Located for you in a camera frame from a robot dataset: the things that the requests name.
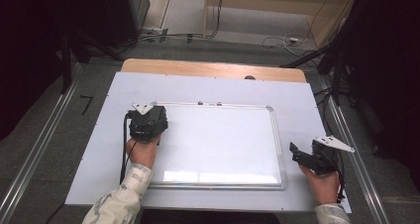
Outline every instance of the floor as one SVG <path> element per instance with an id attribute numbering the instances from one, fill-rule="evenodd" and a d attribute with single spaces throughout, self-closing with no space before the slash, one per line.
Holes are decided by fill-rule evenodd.
<path id="1" fill-rule="evenodd" d="M 185 7 L 185 0 L 170 0 L 166 17 L 157 24 L 150 23 L 149 29 L 167 28 L 169 34 L 201 33 L 202 6 L 200 0 L 188 0 L 195 7 Z M 213 10 L 209 8 L 209 17 Z M 164 41 L 141 41 L 122 53 L 124 57 L 183 59 L 202 61 L 221 61 L 247 63 L 261 66 L 278 66 L 287 64 L 302 56 L 307 50 L 314 50 L 313 41 L 308 38 L 298 47 L 283 47 L 282 38 L 290 33 L 307 34 L 309 26 L 299 15 L 261 14 L 253 11 L 235 11 L 222 9 L 220 29 L 211 41 L 194 39 L 166 38 Z M 212 27 L 209 21 L 209 32 Z M 319 59 L 299 66 L 305 72 L 313 91 L 325 88 L 322 77 L 316 73 L 315 64 Z M 68 104 L 60 114 L 48 146 L 32 173 L 25 192 L 20 196 L 10 223 L 46 223 L 51 217 L 52 223 L 80 223 L 89 207 L 60 207 L 71 186 L 73 175 L 77 170 L 85 146 L 99 115 L 103 101 L 116 71 L 122 63 L 107 56 L 95 56 L 90 64 L 80 66 L 78 83 L 74 87 Z M 60 99 L 61 79 L 58 79 L 45 91 L 39 101 L 28 111 L 15 131 L 0 142 L 0 193 L 6 194 L 9 185 L 24 164 L 37 138 L 48 122 L 54 107 Z M 86 108 L 85 96 L 93 97 Z M 342 112 L 346 117 L 355 143 L 381 199 L 387 215 L 387 221 L 376 223 L 419 223 L 419 191 L 410 180 L 408 170 L 393 159 L 375 157 L 371 153 L 374 142 L 364 124 L 363 117 L 357 109 L 350 106 L 346 96 L 341 96 Z M 335 117 L 326 110 L 326 121 L 332 127 L 332 133 L 340 136 Z M 345 157 L 348 177 L 348 198 L 353 214 L 353 223 L 375 223 L 366 197 L 354 172 L 354 165 Z M 276 213 L 281 223 L 315 223 L 313 213 Z"/>

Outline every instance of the white shirt sleeve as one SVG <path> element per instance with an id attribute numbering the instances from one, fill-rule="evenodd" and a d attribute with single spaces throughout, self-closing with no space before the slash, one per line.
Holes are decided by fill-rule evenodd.
<path id="1" fill-rule="evenodd" d="M 134 223 L 152 177 L 149 168 L 132 164 L 120 187 L 101 197 L 86 214 L 83 223 Z"/>
<path id="2" fill-rule="evenodd" d="M 324 204 L 315 207 L 319 224 L 349 224 L 350 219 L 343 206 L 338 203 Z"/>

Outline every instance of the black cable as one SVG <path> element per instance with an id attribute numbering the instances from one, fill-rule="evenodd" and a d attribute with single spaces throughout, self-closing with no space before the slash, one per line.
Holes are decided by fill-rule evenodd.
<path id="1" fill-rule="evenodd" d="M 132 118 L 131 112 L 129 111 L 124 117 L 124 128 L 123 128 L 123 163 L 121 164 L 121 173 L 120 173 L 120 184 L 123 182 L 124 177 L 126 176 L 126 143 L 127 143 L 127 119 Z"/>
<path id="2" fill-rule="evenodd" d="M 309 30 L 308 30 L 308 33 L 306 34 L 306 38 L 308 38 L 308 37 L 309 37 L 309 33 L 312 31 L 312 26 L 313 26 L 313 24 L 314 24 L 314 22 L 315 22 L 315 19 L 316 19 L 316 17 L 318 16 L 319 12 L 321 12 L 322 8 L 324 8 L 324 6 L 325 6 L 325 4 L 326 4 L 326 3 L 327 3 L 327 0 L 324 0 L 324 3 L 323 3 L 323 4 L 322 4 L 322 6 L 318 9 L 318 11 L 316 12 L 316 14 L 315 14 L 314 18 L 312 19 L 311 26 L 309 26 Z"/>
<path id="3" fill-rule="evenodd" d="M 124 53 L 126 50 L 128 50 L 130 47 L 132 47 L 137 41 L 133 41 L 130 42 L 125 48 L 119 50 L 118 52 L 114 52 L 115 55 L 120 55 L 122 53 Z M 104 53 L 99 53 L 99 52 L 94 52 L 94 51 L 90 51 L 88 50 L 89 53 L 93 56 L 107 56 L 107 54 Z"/>
<path id="4" fill-rule="evenodd" d="M 335 24 L 337 23 L 337 21 L 343 16 L 343 14 L 344 14 L 344 12 L 346 11 L 346 9 L 347 9 L 347 7 L 349 6 L 349 4 L 350 4 L 350 2 L 351 2 L 352 0 L 348 0 L 347 1 L 347 3 L 346 3 L 346 6 L 343 8 L 343 10 L 341 11 L 341 13 L 340 13 L 340 15 L 339 15 L 339 17 L 337 18 L 337 20 L 336 20 L 336 22 L 335 22 Z M 336 32 L 336 37 L 338 36 L 338 32 L 340 31 L 340 24 L 337 26 L 337 29 L 336 30 L 332 30 L 329 34 L 328 34 L 328 37 L 327 38 L 325 38 L 324 39 L 324 41 L 322 41 L 322 43 L 320 44 L 320 45 L 322 45 L 323 43 L 325 43 L 325 40 L 327 40 L 328 39 L 328 41 L 329 41 L 329 44 L 330 44 L 330 39 L 331 39 L 331 36 L 332 36 L 332 32 Z"/>
<path id="5" fill-rule="evenodd" d="M 205 40 L 213 39 L 217 35 L 217 33 L 219 32 L 220 15 L 221 15 L 221 11 L 222 11 L 222 3 L 223 3 L 223 0 L 219 0 L 218 10 L 217 10 L 218 15 L 217 15 L 216 29 L 213 31 L 213 33 L 210 36 L 206 36 L 204 38 Z M 179 37 L 203 39 L 203 36 L 204 35 L 202 35 L 202 34 L 166 34 L 166 35 L 146 36 L 146 37 L 138 39 L 138 41 L 145 41 L 145 40 L 154 39 L 154 38 L 179 38 Z"/>
<path id="6" fill-rule="evenodd" d="M 53 218 L 56 216 L 56 214 L 61 210 L 61 208 L 64 206 L 64 202 L 51 214 L 49 219 L 46 221 L 46 224 L 49 224 Z"/>
<path id="7" fill-rule="evenodd" d="M 125 167 L 127 167 L 127 163 L 129 162 L 130 155 L 131 155 L 131 153 L 133 152 L 133 149 L 134 149 L 134 147 L 136 146 L 136 144 L 137 144 L 137 142 L 135 142 L 135 143 L 134 143 L 134 145 L 133 145 L 132 149 L 131 149 L 131 150 L 130 150 L 130 152 L 129 152 L 129 155 L 127 156 L 126 163 L 125 163 Z"/>
<path id="8" fill-rule="evenodd" d="M 319 104 L 323 103 L 323 102 L 325 101 L 325 99 L 327 99 L 329 96 L 330 96 L 330 93 L 328 92 L 328 93 L 324 96 L 324 98 L 323 98 L 321 101 L 319 101 L 316 105 L 318 106 Z"/>
<path id="9" fill-rule="evenodd" d="M 324 159 L 327 159 L 330 162 L 330 164 L 334 167 L 337 174 L 339 175 L 340 189 L 339 189 L 339 192 L 337 194 L 337 203 L 340 203 L 341 200 L 343 198 L 345 198 L 345 196 L 343 195 L 344 187 L 346 185 L 345 177 L 344 177 L 343 173 L 337 167 L 337 164 L 335 164 L 324 152 L 320 151 L 320 154 Z"/>
<path id="10" fill-rule="evenodd" d="M 342 165 L 342 169 L 341 169 L 342 174 L 343 174 L 343 176 L 346 176 L 346 171 L 344 170 L 344 160 L 343 160 L 343 155 L 342 155 L 342 153 L 341 153 L 341 151 L 340 151 L 340 150 L 337 150 L 337 151 L 338 151 L 338 153 L 339 153 L 340 163 L 341 163 L 341 165 Z"/>
<path id="11" fill-rule="evenodd" d="M 331 87 L 328 87 L 328 88 L 322 89 L 321 91 L 314 92 L 314 96 L 317 96 L 317 95 L 319 95 L 319 94 L 321 94 L 323 92 L 331 92 L 331 89 L 332 89 Z"/>
<path id="12" fill-rule="evenodd" d="M 307 51 L 305 51 L 303 54 L 302 54 L 302 57 L 304 57 L 305 56 L 305 54 L 307 54 L 307 53 L 312 53 L 312 52 L 317 52 L 317 50 L 307 50 Z M 315 61 L 314 61 L 314 59 L 311 59 L 311 61 L 315 64 L 315 66 L 318 66 L 318 63 L 316 63 Z"/>
<path id="13" fill-rule="evenodd" d="M 322 110 L 323 110 L 322 113 L 323 113 L 325 125 L 327 126 L 328 131 L 330 132 L 331 136 L 333 136 L 334 135 L 333 130 L 331 129 L 330 124 L 328 123 L 327 113 L 326 113 L 327 105 L 328 105 L 328 101 L 330 100 L 330 97 L 331 97 L 331 93 L 327 93 L 326 99 L 324 99 L 323 104 L 322 104 Z"/>

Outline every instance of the wire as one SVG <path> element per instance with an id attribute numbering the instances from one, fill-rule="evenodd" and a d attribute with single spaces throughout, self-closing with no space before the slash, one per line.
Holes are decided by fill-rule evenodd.
<path id="1" fill-rule="evenodd" d="M 286 41 L 287 41 L 287 37 L 290 37 L 290 36 L 292 36 L 292 35 L 296 35 L 296 36 L 301 36 L 303 39 L 302 40 L 300 40 L 298 43 L 287 43 Z M 270 40 L 270 39 L 276 39 L 276 40 L 280 40 L 281 41 L 281 43 L 277 43 L 277 44 L 275 44 L 275 45 L 270 45 L 270 44 L 266 44 L 265 42 L 267 41 L 267 40 Z M 295 55 L 295 56 L 299 56 L 299 57 L 303 57 L 304 55 L 305 55 L 305 53 L 307 53 L 308 51 L 306 51 L 306 52 L 304 52 L 302 55 L 300 55 L 300 54 L 298 54 L 298 53 L 296 53 L 296 52 L 294 52 L 291 48 L 292 47 L 299 47 L 300 45 L 302 45 L 303 43 L 305 43 L 305 42 L 307 42 L 308 41 L 308 39 L 303 35 L 303 34 L 298 34 L 298 33 L 290 33 L 290 34 L 287 34 L 287 35 L 285 35 L 285 36 L 283 36 L 283 37 L 268 37 L 268 38 L 264 38 L 264 40 L 262 41 L 262 47 L 263 48 L 266 48 L 266 49 L 273 49 L 273 48 L 276 48 L 276 47 L 278 47 L 279 45 L 281 45 L 282 44 L 282 47 L 283 48 L 286 48 L 291 54 L 293 54 L 293 55 Z"/>
<path id="2" fill-rule="evenodd" d="M 339 19 L 341 19 L 342 18 L 342 16 L 344 15 L 344 12 L 346 11 L 346 9 L 347 9 L 347 7 L 349 6 L 349 4 L 350 4 L 350 2 L 351 2 L 352 0 L 348 0 L 347 1 L 347 3 L 346 3 L 346 5 L 345 5 L 345 7 L 343 8 L 343 10 L 341 11 L 341 13 L 340 13 L 340 15 L 339 15 L 339 17 L 337 17 L 337 20 L 336 20 L 336 22 L 334 23 L 334 24 L 337 24 L 337 22 L 338 22 L 338 20 Z M 339 24 L 338 26 L 337 26 L 337 29 L 336 30 L 331 30 L 329 33 L 328 33 L 328 37 L 326 37 L 323 41 L 322 41 L 322 43 L 320 44 L 320 45 L 322 45 L 322 44 L 324 44 L 325 43 L 325 41 L 328 39 L 328 44 L 331 44 L 331 36 L 333 35 L 333 32 L 336 32 L 336 37 L 338 36 L 338 32 L 340 31 L 340 25 L 341 24 Z"/>
<path id="3" fill-rule="evenodd" d="M 341 171 L 342 171 L 343 176 L 345 176 L 345 174 L 346 174 L 346 170 L 344 169 L 344 160 L 343 160 L 343 155 L 342 155 L 342 152 L 341 152 L 340 150 L 337 150 L 337 151 L 338 151 L 338 153 L 339 153 L 340 163 L 341 163 L 341 165 L 342 165 L 342 169 L 341 169 Z"/>
<path id="4" fill-rule="evenodd" d="M 339 175 L 340 190 L 337 194 L 337 203 L 340 203 L 341 200 L 345 198 L 345 196 L 343 195 L 344 187 L 346 186 L 344 174 L 339 170 L 339 168 L 337 167 L 337 164 L 335 164 L 323 151 L 320 151 L 320 154 L 323 158 L 327 159 L 330 162 L 330 164 L 334 167 L 337 174 Z"/>
<path id="5" fill-rule="evenodd" d="M 124 128 L 123 128 L 123 163 L 121 164 L 121 172 L 120 172 L 120 184 L 123 182 L 124 177 L 126 175 L 126 143 L 127 143 L 127 119 L 132 118 L 132 114 L 129 111 L 126 116 L 124 117 Z"/>
<path id="6" fill-rule="evenodd" d="M 328 87 L 328 88 L 322 89 L 321 91 L 314 92 L 314 96 L 317 96 L 317 95 L 319 95 L 323 92 L 331 92 L 331 89 L 332 89 L 332 87 Z"/>
<path id="7" fill-rule="evenodd" d="M 319 104 L 321 104 L 321 103 L 323 103 L 328 97 L 330 96 L 330 93 L 328 92 L 326 95 L 325 95 L 325 97 L 320 101 L 320 102 L 318 102 L 316 105 L 318 106 Z"/>
<path id="8" fill-rule="evenodd" d="M 46 224 L 49 224 L 53 218 L 56 216 L 56 214 L 61 210 L 61 208 L 64 206 L 64 202 L 52 213 L 52 215 L 49 217 L 49 219 L 46 221 Z"/>
<path id="9" fill-rule="evenodd" d="M 128 43 L 128 45 L 125 48 L 123 48 L 123 49 L 121 49 L 117 52 L 114 52 L 114 54 L 115 55 L 120 55 L 120 54 L 124 53 L 126 50 L 128 50 L 130 47 L 132 47 L 136 42 L 137 41 L 133 41 L 133 42 Z M 107 56 L 107 54 L 104 54 L 104 53 L 94 52 L 94 51 L 90 51 L 90 50 L 88 50 L 88 51 L 93 56 Z"/>
<path id="10" fill-rule="evenodd" d="M 153 36 L 146 36 L 143 38 L 138 39 L 137 41 L 146 41 L 146 40 L 150 40 L 150 39 L 156 39 L 156 38 L 179 38 L 179 39 L 198 39 L 198 40 L 210 40 L 213 39 L 217 33 L 219 32 L 219 28 L 220 28 L 220 15 L 221 15 L 221 11 L 222 11 L 222 3 L 223 0 L 219 0 L 219 5 L 218 5 L 218 15 L 217 15 L 217 24 L 216 24 L 216 29 L 213 31 L 213 33 L 210 36 L 206 36 L 203 37 L 204 35 L 202 34 L 166 34 L 166 35 L 153 35 Z"/>
<path id="11" fill-rule="evenodd" d="M 130 150 L 129 154 L 127 155 L 127 159 L 126 159 L 126 164 L 125 164 L 125 167 L 127 167 L 127 163 L 129 162 L 130 155 L 131 155 L 131 153 L 133 152 L 133 149 L 134 149 L 134 147 L 136 146 L 136 144 L 137 144 L 137 142 L 135 142 L 135 143 L 134 143 L 134 145 L 133 145 L 132 149 Z"/>
<path id="12" fill-rule="evenodd" d="M 322 8 L 324 8 L 325 4 L 327 3 L 327 0 L 324 0 L 324 3 L 322 4 L 322 6 L 318 9 L 318 11 L 316 12 L 314 18 L 312 19 L 311 25 L 309 26 L 309 30 L 308 33 L 306 34 L 306 38 L 309 37 L 309 33 L 312 31 L 312 26 L 314 25 L 315 19 L 318 16 L 319 12 L 321 12 Z"/>
<path id="13" fill-rule="evenodd" d="M 214 20 L 214 9 L 215 9 L 215 7 L 213 7 L 213 9 L 212 9 L 212 21 L 211 21 L 212 26 L 214 26 L 214 22 L 215 22 L 215 20 Z"/>
<path id="14" fill-rule="evenodd" d="M 328 101 L 330 100 L 330 97 L 331 97 L 331 93 L 327 93 L 327 95 L 326 95 L 326 99 L 324 99 L 324 101 L 323 101 L 323 106 L 322 106 L 322 113 L 323 113 L 323 117 L 324 117 L 324 122 L 325 122 L 325 125 L 327 126 L 327 128 L 328 128 L 328 131 L 330 132 L 330 134 L 331 134 L 331 136 L 333 136 L 334 134 L 333 134 L 333 130 L 331 129 L 331 127 L 330 127 L 330 124 L 328 123 L 328 120 L 327 120 L 327 105 L 328 105 Z"/>
<path id="15" fill-rule="evenodd" d="M 321 58 L 321 53 L 319 52 L 319 50 L 308 50 L 308 51 L 305 51 L 303 54 L 302 54 L 302 56 L 305 56 L 305 54 L 307 54 L 307 53 L 312 53 L 312 52 L 318 52 L 319 53 L 319 56 L 318 56 L 318 58 L 316 58 L 316 59 L 319 59 L 319 60 L 321 60 L 322 58 Z M 315 66 L 318 66 L 318 63 L 316 63 L 315 61 L 314 61 L 314 59 L 315 58 L 313 58 L 313 59 L 311 59 L 311 61 L 314 63 L 314 65 Z"/>

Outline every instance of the person's right hand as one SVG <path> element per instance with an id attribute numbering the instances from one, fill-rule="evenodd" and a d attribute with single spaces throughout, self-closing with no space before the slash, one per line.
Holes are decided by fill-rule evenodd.
<path id="1" fill-rule="evenodd" d="M 152 169 L 157 157 L 157 145 L 161 134 L 151 139 L 148 143 L 136 142 L 131 138 L 127 142 L 126 152 L 130 156 L 131 163 L 137 163 Z"/>
<path id="2" fill-rule="evenodd" d="M 299 165 L 308 177 L 309 186 L 318 205 L 337 203 L 337 193 L 340 187 L 339 176 L 336 172 L 316 175 L 310 168 Z"/>

